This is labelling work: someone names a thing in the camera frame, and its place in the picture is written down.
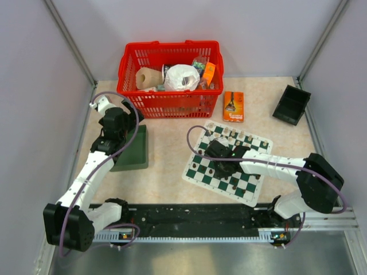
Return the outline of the green white chess mat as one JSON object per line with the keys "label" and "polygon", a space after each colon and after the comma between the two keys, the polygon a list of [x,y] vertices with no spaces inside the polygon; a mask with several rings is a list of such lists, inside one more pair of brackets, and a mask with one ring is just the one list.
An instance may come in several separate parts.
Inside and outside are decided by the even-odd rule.
{"label": "green white chess mat", "polygon": [[[213,123],[213,128],[209,128],[209,124]],[[196,186],[206,188],[212,192],[218,193],[236,202],[243,203],[250,207],[257,205],[260,190],[263,184],[264,176],[249,175],[243,172],[236,172],[227,178],[218,179],[214,177],[213,161],[203,158],[210,141],[216,138],[225,137],[228,140],[228,147],[234,149],[236,146],[247,146],[259,153],[270,154],[273,148],[273,141],[255,134],[245,132],[244,137],[240,138],[243,130],[233,128],[228,125],[208,120],[204,127],[210,132],[209,135],[201,133],[196,145],[195,151],[199,153],[191,154],[182,178]],[[232,130],[236,130],[235,136],[231,136]]]}

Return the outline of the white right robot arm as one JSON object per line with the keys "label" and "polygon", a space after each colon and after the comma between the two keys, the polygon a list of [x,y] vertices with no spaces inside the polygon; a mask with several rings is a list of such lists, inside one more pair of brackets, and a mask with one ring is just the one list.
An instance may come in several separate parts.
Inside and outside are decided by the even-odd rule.
{"label": "white right robot arm", "polygon": [[276,227],[303,212],[333,213],[344,184],[340,174],[316,153],[306,158],[286,158],[247,146],[231,149],[224,138],[218,138],[209,143],[205,156],[214,161],[215,172],[220,178],[241,172],[295,184],[296,190],[276,198],[274,208],[267,213],[269,223]]}

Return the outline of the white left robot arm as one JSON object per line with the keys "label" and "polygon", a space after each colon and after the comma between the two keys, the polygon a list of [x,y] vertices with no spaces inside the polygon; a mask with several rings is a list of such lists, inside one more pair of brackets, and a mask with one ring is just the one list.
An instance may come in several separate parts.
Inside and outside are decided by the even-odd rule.
{"label": "white left robot arm", "polygon": [[144,119],[127,97],[122,104],[122,107],[113,104],[108,92],[91,100],[89,106],[102,115],[99,136],[72,185],[56,203],[47,204],[43,210],[47,243],[58,246],[60,253],[65,248],[85,252],[100,231],[113,223],[117,227],[129,223],[130,213],[124,200],[108,199],[98,208],[89,209],[103,179],[134,141],[139,123]]}

